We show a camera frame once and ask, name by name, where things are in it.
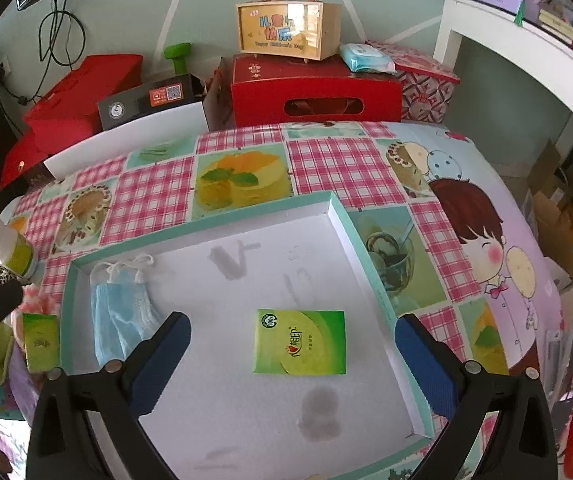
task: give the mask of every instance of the red gift box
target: red gift box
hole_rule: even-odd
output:
[[[41,152],[36,146],[36,136],[33,130],[26,132],[4,158],[2,176],[0,177],[0,190],[47,158],[48,155]]]
[[[393,59],[403,85],[403,119],[441,123],[460,78],[431,56],[411,48],[380,41],[369,45]]]
[[[392,121],[402,85],[392,76],[354,74],[340,56],[308,63],[279,56],[233,57],[236,126],[298,121]]]
[[[87,56],[24,116],[36,147],[53,155],[102,131],[98,102],[141,85],[142,56]]]

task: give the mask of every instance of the book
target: book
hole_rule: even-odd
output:
[[[573,40],[573,27],[561,18],[558,18],[551,12],[547,12],[546,10],[541,9],[538,19],[542,24],[557,30],[561,34],[564,34]]]
[[[542,28],[542,30],[547,31],[549,34],[555,36],[559,40],[564,41],[564,43],[566,43],[567,45],[571,45],[573,43],[573,38],[569,38],[568,36],[565,36],[559,30],[555,30],[554,28],[549,27],[548,25],[546,25],[544,23],[540,23],[540,27]]]

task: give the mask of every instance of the bottle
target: bottle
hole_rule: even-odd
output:
[[[38,254],[31,242],[2,220],[0,220],[0,265],[27,281],[38,266]]]

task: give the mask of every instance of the blue surgical mask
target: blue surgical mask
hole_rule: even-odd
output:
[[[144,282],[143,271],[152,265],[153,256],[142,254],[93,267],[90,303],[95,355],[101,367],[111,359],[124,361],[161,326]]]

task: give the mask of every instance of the qr code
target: qr code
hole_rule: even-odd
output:
[[[182,86],[181,85],[169,86],[167,88],[167,99],[169,101],[182,99]]]

